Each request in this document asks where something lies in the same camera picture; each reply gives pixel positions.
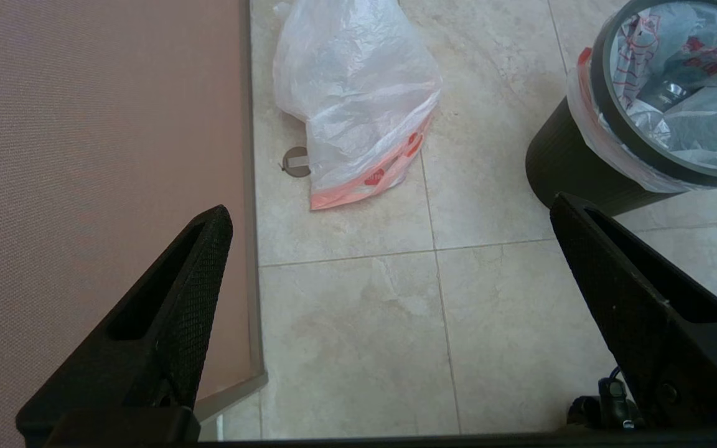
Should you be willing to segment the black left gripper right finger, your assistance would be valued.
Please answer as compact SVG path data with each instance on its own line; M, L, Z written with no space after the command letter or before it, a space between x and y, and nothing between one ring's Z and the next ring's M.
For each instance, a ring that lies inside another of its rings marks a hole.
M717 296L590 202L560 193L550 221L647 422L717 426Z

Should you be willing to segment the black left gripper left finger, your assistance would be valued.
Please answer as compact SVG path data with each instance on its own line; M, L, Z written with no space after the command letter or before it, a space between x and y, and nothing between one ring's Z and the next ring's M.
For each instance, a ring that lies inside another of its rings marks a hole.
M185 446L230 252L230 213L200 213L16 416L28 446Z

